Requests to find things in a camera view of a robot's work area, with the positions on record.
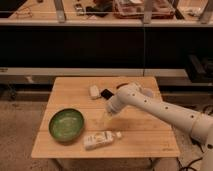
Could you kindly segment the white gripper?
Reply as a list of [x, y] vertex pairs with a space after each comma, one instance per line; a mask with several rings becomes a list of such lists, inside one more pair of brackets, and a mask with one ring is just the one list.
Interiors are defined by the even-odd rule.
[[114, 116], [121, 111], [121, 105], [118, 99], [109, 99], [106, 103], [106, 111], [109, 116]]

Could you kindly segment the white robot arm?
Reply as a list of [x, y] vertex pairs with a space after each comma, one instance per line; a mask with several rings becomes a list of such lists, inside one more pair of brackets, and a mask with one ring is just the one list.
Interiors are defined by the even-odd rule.
[[107, 101], [107, 114], [116, 115], [127, 105], [146, 111], [203, 143], [205, 152], [200, 171], [213, 171], [213, 117], [149, 97], [138, 83], [121, 86]]

